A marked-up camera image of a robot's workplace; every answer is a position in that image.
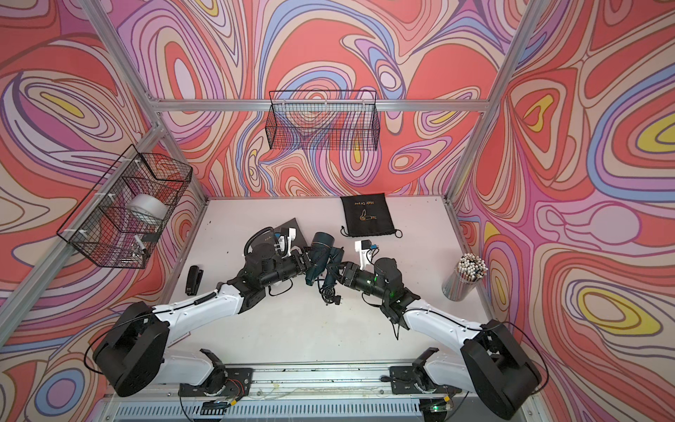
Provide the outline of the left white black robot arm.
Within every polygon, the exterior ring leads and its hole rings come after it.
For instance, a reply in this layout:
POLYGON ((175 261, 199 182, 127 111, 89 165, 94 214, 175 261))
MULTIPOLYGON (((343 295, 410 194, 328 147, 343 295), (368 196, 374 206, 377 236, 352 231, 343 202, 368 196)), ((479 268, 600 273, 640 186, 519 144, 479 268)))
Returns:
POLYGON ((287 256, 270 244, 258 244, 237 276, 193 299, 150 307, 131 304, 107 332, 93 360, 119 397, 130 397, 151 384, 184 384, 207 396, 221 393, 228 381, 215 353, 174 352, 186 335, 216 320, 249 311, 277 282, 305 274, 312 262, 307 248, 294 246, 287 256))

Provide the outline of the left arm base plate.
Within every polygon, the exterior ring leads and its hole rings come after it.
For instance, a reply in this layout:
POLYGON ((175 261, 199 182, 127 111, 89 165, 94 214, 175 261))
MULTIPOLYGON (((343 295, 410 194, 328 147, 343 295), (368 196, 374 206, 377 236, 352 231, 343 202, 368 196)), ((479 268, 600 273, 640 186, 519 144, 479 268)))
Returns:
POLYGON ((252 367, 230 367, 216 370, 207 380, 193 386, 186 383, 179 385, 181 397, 225 397, 241 399, 247 397, 251 391, 252 367))

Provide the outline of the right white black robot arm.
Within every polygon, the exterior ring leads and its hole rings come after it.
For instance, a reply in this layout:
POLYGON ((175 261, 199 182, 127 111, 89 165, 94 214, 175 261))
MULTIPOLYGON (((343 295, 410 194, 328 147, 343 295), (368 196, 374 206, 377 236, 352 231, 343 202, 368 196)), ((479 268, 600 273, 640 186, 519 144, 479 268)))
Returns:
POLYGON ((470 322, 432 306, 404 285, 393 258, 378 260, 374 272, 350 261, 330 264, 326 272, 379 299, 381 313, 395 327, 424 334, 462 357, 462 364, 443 362, 438 352, 430 352, 422 373, 433 384, 476 393, 503 420, 515 416, 540 385, 540 371, 503 323, 470 322))

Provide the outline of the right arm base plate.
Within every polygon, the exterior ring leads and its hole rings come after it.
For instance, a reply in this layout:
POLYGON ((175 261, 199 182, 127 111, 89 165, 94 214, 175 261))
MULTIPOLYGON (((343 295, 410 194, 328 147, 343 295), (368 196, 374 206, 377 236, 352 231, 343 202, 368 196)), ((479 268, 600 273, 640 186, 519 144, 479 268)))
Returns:
POLYGON ((454 386, 434 383, 423 369, 413 365, 389 367, 388 375, 381 380, 390 384, 394 395, 445 394, 453 397, 462 393, 461 389, 454 386))

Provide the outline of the dark teal hair dryer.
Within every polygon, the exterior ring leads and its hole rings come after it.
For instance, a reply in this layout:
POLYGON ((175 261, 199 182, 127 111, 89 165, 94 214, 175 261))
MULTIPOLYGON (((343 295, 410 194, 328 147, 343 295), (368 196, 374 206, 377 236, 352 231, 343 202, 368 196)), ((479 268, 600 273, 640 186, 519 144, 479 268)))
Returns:
POLYGON ((309 267, 305 273, 305 283, 317 286, 326 305, 339 305, 341 296, 336 293, 336 285, 340 280, 340 266, 344 258, 344 249, 334 246, 332 235, 318 231, 307 248, 309 267))

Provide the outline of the black hair dryer pouch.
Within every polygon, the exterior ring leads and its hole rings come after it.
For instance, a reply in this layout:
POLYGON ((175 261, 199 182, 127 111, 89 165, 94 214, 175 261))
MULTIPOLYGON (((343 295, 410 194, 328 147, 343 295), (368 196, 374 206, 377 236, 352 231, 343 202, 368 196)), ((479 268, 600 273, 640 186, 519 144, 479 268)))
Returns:
POLYGON ((343 196, 340 200, 346 220, 340 229, 343 237, 404 236, 393 223, 384 193, 343 196))

